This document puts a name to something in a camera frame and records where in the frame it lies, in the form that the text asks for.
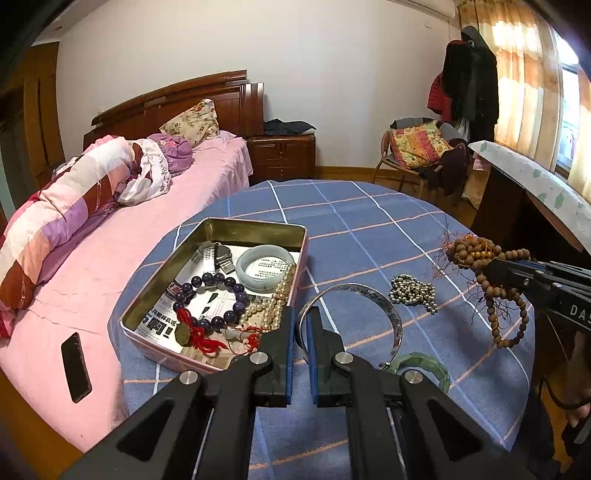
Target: newspaper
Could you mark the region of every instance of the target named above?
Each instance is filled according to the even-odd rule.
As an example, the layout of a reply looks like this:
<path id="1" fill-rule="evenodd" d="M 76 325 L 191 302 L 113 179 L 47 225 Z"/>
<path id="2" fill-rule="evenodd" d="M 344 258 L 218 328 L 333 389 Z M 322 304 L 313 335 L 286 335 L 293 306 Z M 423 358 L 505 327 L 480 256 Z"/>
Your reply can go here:
<path id="1" fill-rule="evenodd" d="M 234 263 L 249 247 L 239 247 L 236 245 L 224 244 L 232 252 Z M 297 263 L 300 253 L 290 252 L 294 261 Z M 170 283 L 166 291 L 158 299 L 154 307 L 145 315 L 143 321 L 139 324 L 135 332 L 142 337 L 163 346 L 175 353 L 180 353 L 189 358 L 193 358 L 199 362 L 213 365 L 218 368 L 227 368 L 230 361 L 235 354 L 246 352 L 246 347 L 240 341 L 228 341 L 222 333 L 214 332 L 209 338 L 219 340 L 228 345 L 228 350 L 220 350 L 217 355 L 206 356 L 200 350 L 195 350 L 193 347 L 183 347 L 177 343 L 174 337 L 174 329 L 177 326 L 177 315 L 173 310 L 175 302 L 174 296 L 181 291 L 183 283 L 191 282 L 191 278 L 195 275 L 201 276 L 203 274 L 203 266 L 201 262 L 202 256 L 199 252 L 189 259 L 187 264 L 179 272 L 177 277 Z M 285 262 L 279 258 L 264 257 L 257 260 L 246 268 L 246 273 L 254 278 L 270 278 L 279 275 L 285 270 Z M 234 277 L 236 281 L 238 278 L 235 273 L 227 275 Z M 245 289 L 251 303 L 260 303 L 266 297 L 271 297 L 272 293 L 261 294 L 254 293 Z M 232 310 L 232 306 L 236 302 L 234 293 L 228 290 L 214 290 L 206 291 L 201 286 L 197 295 L 187 305 L 187 309 L 191 315 L 197 319 L 207 318 L 211 320 L 215 316 L 222 317 L 224 312 Z M 256 324 L 259 314 L 251 317 L 250 324 Z"/>

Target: metal bracelet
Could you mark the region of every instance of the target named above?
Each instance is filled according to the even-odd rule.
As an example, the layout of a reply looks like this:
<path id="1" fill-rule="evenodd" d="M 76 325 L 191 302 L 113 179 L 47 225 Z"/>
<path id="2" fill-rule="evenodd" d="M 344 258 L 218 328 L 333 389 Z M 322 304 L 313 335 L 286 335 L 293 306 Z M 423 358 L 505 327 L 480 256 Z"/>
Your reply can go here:
<path id="1" fill-rule="evenodd" d="M 308 349 L 304 343 L 304 324 L 306 316 L 308 315 L 308 312 L 314 303 L 320 300 L 320 298 L 325 294 L 333 290 L 343 290 L 358 293 L 359 295 L 364 296 L 366 299 L 374 302 L 384 311 L 384 313 L 388 316 L 388 320 L 390 320 L 390 323 L 392 324 L 392 329 L 394 330 L 394 344 L 392 345 L 392 351 L 390 352 L 392 358 L 394 358 L 396 353 L 398 353 L 400 344 L 402 343 L 402 320 L 400 320 L 398 312 L 396 311 L 394 305 L 392 305 L 392 302 L 389 301 L 385 295 L 366 285 L 361 285 L 359 283 L 342 283 L 329 287 L 325 291 L 320 292 L 316 297 L 306 303 L 298 314 L 297 329 L 295 330 L 295 342 L 300 347 L 302 356 L 304 357 L 306 363 L 308 363 Z"/>

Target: blue checkered tablecloth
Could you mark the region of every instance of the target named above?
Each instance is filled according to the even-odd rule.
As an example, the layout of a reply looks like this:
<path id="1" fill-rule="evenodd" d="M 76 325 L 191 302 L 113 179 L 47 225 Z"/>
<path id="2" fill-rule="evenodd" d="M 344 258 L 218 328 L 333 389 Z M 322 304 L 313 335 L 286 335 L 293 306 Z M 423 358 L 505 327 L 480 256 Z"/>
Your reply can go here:
<path id="1" fill-rule="evenodd" d="M 404 323 L 400 353 L 423 352 L 444 363 L 452 378 L 449 396 L 499 444 L 511 448 L 530 388 L 533 324 L 513 350 L 496 349 L 488 321 L 478 312 L 483 304 L 475 308 L 480 293 L 470 287 L 466 272 L 448 268 L 445 276 L 433 279 L 433 260 L 446 229 L 453 234 L 468 230 L 429 203 L 352 181 L 261 183 L 218 200 L 162 238 L 129 280 L 109 320 L 130 412 L 177 374 L 144 358 L 122 334 L 119 318 L 169 253 L 207 217 L 306 226 L 308 260 L 298 306 L 345 281 L 384 294 L 400 273 L 432 281 L 436 315 L 420 306 L 398 306 Z M 347 350 L 374 365 L 388 359 L 391 325 L 370 301 L 337 291 L 324 298 L 320 311 L 325 327 L 341 334 Z M 517 326 L 515 315 L 502 325 L 503 336 L 513 337 Z M 293 384 L 291 406 L 257 410 L 249 478 L 350 478 L 344 408 L 314 407 L 308 369 L 297 350 Z"/>

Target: red tassel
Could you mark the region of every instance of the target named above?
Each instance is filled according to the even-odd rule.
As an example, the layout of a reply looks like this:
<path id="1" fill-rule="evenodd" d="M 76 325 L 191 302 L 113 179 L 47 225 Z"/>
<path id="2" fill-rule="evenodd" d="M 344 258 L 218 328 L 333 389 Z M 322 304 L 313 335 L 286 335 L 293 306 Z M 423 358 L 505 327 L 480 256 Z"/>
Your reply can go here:
<path id="1" fill-rule="evenodd" d="M 228 349 L 225 343 L 205 338 L 205 330 L 201 327 L 191 328 L 191 345 L 199 348 L 203 353 L 215 353 L 218 348 Z"/>
<path id="2" fill-rule="evenodd" d="M 205 330 L 201 327 L 194 327 L 191 321 L 191 312 L 186 308 L 177 310 L 177 320 L 183 322 L 191 331 L 190 342 L 193 348 L 199 348 L 203 353 L 215 353 L 218 348 L 228 349 L 225 343 L 205 338 Z"/>

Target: metal screw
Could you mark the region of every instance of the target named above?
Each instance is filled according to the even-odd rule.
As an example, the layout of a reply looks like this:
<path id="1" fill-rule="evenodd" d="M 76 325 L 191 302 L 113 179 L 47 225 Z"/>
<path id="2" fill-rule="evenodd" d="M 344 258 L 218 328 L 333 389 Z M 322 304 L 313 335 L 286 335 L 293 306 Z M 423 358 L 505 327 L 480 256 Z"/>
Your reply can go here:
<path id="1" fill-rule="evenodd" d="M 185 370 L 180 374 L 178 379 L 184 385 L 192 385 L 197 381 L 198 378 L 199 374 L 197 372 L 194 372 L 193 370 Z"/>
<path id="2" fill-rule="evenodd" d="M 423 374 L 418 370 L 407 370 L 404 372 L 404 379 L 408 383 L 417 384 L 423 381 Z"/>
<path id="3" fill-rule="evenodd" d="M 251 354 L 250 360 L 255 365 L 262 365 L 269 360 L 269 355 L 265 352 L 254 352 Z"/>
<path id="4" fill-rule="evenodd" d="M 341 365 L 347 365 L 353 361 L 353 355 L 349 352 L 339 352 L 335 355 L 335 360 Z"/>

